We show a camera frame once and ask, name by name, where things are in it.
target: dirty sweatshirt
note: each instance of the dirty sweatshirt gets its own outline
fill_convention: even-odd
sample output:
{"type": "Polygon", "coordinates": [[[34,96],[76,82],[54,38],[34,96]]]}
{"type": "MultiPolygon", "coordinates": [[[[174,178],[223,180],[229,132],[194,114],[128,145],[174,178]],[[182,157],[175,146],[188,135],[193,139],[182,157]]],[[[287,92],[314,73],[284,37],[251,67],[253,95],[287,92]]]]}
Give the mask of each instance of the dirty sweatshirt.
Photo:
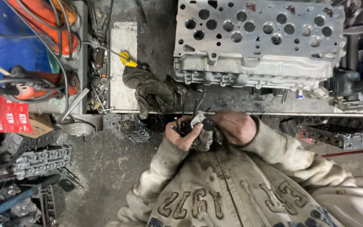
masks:
{"type": "Polygon", "coordinates": [[[185,152],[163,138],[107,227],[363,227],[363,187],[254,119],[246,147],[185,152]]]}

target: sleeve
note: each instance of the sleeve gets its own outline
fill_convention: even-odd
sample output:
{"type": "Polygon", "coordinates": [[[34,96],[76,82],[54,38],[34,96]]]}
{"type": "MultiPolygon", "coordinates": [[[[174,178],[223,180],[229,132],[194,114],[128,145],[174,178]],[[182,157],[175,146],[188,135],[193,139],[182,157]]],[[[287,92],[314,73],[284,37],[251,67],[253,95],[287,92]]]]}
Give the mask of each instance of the sleeve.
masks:
{"type": "Polygon", "coordinates": [[[111,222],[107,227],[146,226],[159,194],[177,173],[179,164],[188,153],[163,137],[150,168],[141,174],[138,183],[127,193],[128,206],[118,211],[120,221],[111,222]]]}
{"type": "Polygon", "coordinates": [[[305,188],[345,226],[363,226],[363,187],[334,161],[305,150],[300,141],[254,118],[258,131],[241,150],[254,152],[305,188]]]}

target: person's left hand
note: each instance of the person's left hand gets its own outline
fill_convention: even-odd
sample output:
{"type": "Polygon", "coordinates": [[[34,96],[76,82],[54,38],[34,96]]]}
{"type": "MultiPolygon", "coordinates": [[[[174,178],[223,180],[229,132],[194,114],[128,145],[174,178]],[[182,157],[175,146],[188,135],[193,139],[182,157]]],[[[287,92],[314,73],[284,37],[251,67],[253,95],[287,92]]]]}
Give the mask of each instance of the person's left hand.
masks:
{"type": "MultiPolygon", "coordinates": [[[[178,119],[179,125],[182,121],[190,122],[193,119],[193,116],[183,116],[178,119]]],[[[176,122],[172,121],[166,125],[166,130],[164,131],[164,136],[170,140],[174,145],[178,146],[180,149],[188,152],[193,141],[199,136],[201,130],[203,129],[203,124],[198,123],[194,125],[193,130],[187,134],[185,137],[181,137],[179,133],[177,133],[174,129],[177,129],[176,122]]]]}

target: white painted surface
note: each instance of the white painted surface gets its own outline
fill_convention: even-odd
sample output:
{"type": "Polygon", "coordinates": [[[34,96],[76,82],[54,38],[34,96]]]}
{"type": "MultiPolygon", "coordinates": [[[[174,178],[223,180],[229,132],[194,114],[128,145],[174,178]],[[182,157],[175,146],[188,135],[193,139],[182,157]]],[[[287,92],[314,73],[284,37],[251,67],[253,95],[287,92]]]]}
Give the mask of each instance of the white painted surface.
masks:
{"type": "MultiPolygon", "coordinates": [[[[110,48],[120,53],[128,52],[130,58],[137,62],[137,22],[115,22],[114,29],[110,29],[110,48]]],[[[110,107],[118,111],[136,111],[137,100],[135,89],[125,86],[123,83],[124,65],[119,57],[110,54],[110,107]]]]}

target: workbench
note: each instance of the workbench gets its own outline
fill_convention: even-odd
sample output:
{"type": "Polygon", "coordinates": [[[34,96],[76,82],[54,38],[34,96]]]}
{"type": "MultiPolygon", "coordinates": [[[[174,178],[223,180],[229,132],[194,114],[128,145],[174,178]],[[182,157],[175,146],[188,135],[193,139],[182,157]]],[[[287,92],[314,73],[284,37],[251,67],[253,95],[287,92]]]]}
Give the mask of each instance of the workbench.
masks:
{"type": "MultiPolygon", "coordinates": [[[[149,64],[151,73],[160,81],[173,72],[173,50],[175,44],[174,15],[151,15],[148,25],[140,22],[115,22],[110,31],[111,49],[116,52],[127,51],[131,59],[149,64]]],[[[135,99],[135,89],[123,83],[124,66],[117,56],[110,56],[110,107],[112,113],[139,113],[135,99]]],[[[211,107],[215,110],[234,110],[254,115],[287,116],[346,116],[363,117],[363,111],[344,113],[332,106],[333,98],[315,99],[305,95],[296,98],[296,92],[288,92],[285,104],[282,97],[251,95],[252,87],[232,88],[214,84],[206,87],[206,96],[200,110],[211,107]]],[[[202,92],[188,91],[185,104],[186,113],[194,109],[195,99],[202,92]]]]}

